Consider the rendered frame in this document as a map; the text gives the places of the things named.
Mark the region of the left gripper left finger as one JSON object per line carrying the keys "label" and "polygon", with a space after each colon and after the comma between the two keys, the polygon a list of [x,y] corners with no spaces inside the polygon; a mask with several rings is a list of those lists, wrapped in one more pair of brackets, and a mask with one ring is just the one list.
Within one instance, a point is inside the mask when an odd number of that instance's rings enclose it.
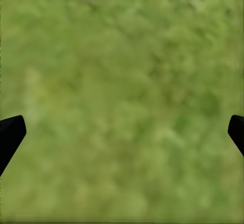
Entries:
{"label": "left gripper left finger", "polygon": [[0,121],[0,176],[26,135],[22,115]]}

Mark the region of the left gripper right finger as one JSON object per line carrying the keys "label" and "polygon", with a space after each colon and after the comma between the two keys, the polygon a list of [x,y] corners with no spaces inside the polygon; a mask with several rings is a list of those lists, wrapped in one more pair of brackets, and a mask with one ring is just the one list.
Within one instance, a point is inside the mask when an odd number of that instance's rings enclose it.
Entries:
{"label": "left gripper right finger", "polygon": [[232,115],[228,134],[244,156],[244,117]]}

